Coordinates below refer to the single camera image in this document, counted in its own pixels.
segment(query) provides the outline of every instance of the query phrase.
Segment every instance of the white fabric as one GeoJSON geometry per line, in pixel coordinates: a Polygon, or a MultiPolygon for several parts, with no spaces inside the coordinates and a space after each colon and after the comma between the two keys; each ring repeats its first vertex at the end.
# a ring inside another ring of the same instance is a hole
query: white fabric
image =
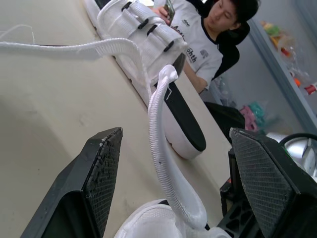
{"type": "Polygon", "coordinates": [[[186,0],[173,0],[172,3],[175,16],[171,26],[180,31],[188,43],[187,61],[196,75],[207,82],[206,89],[209,89],[210,82],[221,65],[223,55],[218,50],[218,45],[206,35],[202,26],[202,17],[195,7],[186,0]]]}

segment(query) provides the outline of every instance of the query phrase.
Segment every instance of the black office chair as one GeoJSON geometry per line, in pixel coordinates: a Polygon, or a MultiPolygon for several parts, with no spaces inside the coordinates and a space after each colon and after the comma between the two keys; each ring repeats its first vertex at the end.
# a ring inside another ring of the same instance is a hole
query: black office chair
{"type": "MultiPolygon", "coordinates": [[[[199,15],[201,15],[202,17],[208,16],[209,11],[214,4],[214,0],[208,0],[205,3],[203,3],[200,0],[187,1],[195,6],[199,15]]],[[[228,69],[233,67],[233,65],[235,65],[238,62],[240,54],[236,45],[240,44],[247,37],[249,32],[249,24],[247,22],[244,22],[238,29],[233,31],[222,32],[218,36],[217,43],[219,44],[219,51],[222,53],[223,58],[221,66],[216,72],[213,79],[222,75],[224,72],[226,72],[228,69]]]]}

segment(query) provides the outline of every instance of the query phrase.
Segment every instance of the table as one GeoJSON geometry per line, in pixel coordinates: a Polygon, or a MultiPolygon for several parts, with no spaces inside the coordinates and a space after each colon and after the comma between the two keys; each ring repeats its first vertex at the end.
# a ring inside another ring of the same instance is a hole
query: table
{"type": "MultiPolygon", "coordinates": [[[[6,1],[0,18],[1,31],[32,26],[37,44],[97,39],[78,0],[6,1]]],[[[2,40],[31,43],[32,37],[25,28],[2,40]]],[[[85,141],[116,126],[124,136],[105,237],[113,237],[140,205],[164,198],[150,154],[146,106],[113,58],[67,61],[0,53],[0,71],[1,237],[19,237],[85,141]]],[[[230,144],[184,74],[176,84],[205,134],[207,149],[194,161],[172,154],[214,226],[222,218],[219,188],[229,177],[230,144]]]]}

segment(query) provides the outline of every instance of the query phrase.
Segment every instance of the person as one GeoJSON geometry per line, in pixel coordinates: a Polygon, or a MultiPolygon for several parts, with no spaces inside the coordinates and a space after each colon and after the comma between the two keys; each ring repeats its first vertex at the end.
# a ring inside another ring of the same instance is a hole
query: person
{"type": "Polygon", "coordinates": [[[177,30],[188,43],[184,72],[198,93],[208,90],[221,62],[217,37],[234,30],[251,19],[259,9],[258,0],[217,0],[208,16],[202,18],[186,0],[172,1],[175,16],[170,22],[163,6],[151,8],[168,25],[177,30]]]}

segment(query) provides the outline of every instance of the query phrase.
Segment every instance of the red object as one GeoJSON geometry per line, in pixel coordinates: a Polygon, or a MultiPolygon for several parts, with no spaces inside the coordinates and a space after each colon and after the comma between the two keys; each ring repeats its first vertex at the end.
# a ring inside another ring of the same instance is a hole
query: red object
{"type": "Polygon", "coordinates": [[[314,83],[308,87],[305,88],[306,92],[308,95],[311,95],[317,91],[317,83],[314,83]]]}

